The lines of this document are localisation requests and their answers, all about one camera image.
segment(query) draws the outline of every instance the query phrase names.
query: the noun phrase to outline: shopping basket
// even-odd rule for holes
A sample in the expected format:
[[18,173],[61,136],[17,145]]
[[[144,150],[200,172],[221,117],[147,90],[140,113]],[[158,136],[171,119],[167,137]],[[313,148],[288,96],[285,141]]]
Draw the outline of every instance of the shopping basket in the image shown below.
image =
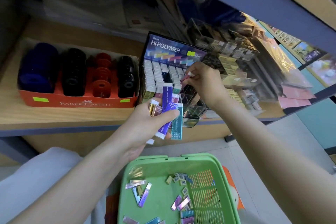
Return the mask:
[[[128,216],[140,224],[160,217],[166,224],[180,222],[178,211],[171,206],[184,186],[179,182],[166,184],[174,173],[187,173],[193,184],[187,182],[194,210],[195,224],[240,224],[237,209],[230,194],[228,180],[221,163],[212,154],[197,153],[168,156],[142,156],[130,162],[122,179],[118,224]],[[146,179],[152,184],[143,208],[138,207],[132,189],[125,189],[130,180]]]

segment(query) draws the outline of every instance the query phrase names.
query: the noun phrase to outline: person's left arm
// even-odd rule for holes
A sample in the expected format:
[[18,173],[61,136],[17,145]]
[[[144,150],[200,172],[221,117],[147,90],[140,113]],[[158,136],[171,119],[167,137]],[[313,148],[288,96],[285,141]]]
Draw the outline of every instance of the person's left arm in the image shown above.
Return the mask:
[[179,115],[174,110],[151,117],[148,105],[138,105],[111,137],[9,223],[84,223],[119,171],[139,156],[163,124]]

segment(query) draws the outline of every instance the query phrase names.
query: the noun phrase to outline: person's right hand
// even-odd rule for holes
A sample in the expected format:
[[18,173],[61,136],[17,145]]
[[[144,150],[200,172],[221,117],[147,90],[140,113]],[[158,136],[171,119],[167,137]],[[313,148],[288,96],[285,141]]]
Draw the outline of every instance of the person's right hand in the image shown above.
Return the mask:
[[218,70],[212,69],[202,62],[195,62],[186,71],[195,76],[184,80],[195,88],[201,99],[211,109],[215,108],[219,101],[229,97],[229,93],[222,84]]

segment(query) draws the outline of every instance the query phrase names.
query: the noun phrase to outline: forearm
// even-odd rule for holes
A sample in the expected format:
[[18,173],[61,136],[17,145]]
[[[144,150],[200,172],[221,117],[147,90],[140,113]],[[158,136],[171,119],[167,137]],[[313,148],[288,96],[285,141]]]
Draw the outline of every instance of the forearm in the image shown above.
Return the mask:
[[10,223],[83,223],[126,164],[112,135]]
[[224,99],[214,110],[293,224],[335,222],[336,183],[329,173],[284,145],[234,100]]

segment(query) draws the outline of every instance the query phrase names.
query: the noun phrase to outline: hand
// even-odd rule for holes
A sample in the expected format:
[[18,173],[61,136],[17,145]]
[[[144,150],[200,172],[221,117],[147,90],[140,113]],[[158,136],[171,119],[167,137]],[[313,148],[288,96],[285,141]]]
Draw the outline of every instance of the hand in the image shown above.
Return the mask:
[[195,62],[187,69],[186,73],[188,72],[195,76],[184,80],[184,82],[193,86],[211,109],[214,109],[223,98],[229,97],[218,70],[212,69],[202,62]]
[[[158,101],[160,105],[162,104],[162,99],[154,98],[154,100]],[[146,142],[154,136],[159,128],[179,115],[178,110],[172,110],[151,117],[148,107],[149,101],[138,105],[126,122],[112,135],[112,137],[119,138],[119,143],[124,145],[124,157],[128,162],[136,159],[140,155]],[[170,138],[171,134],[167,133],[165,139]]]

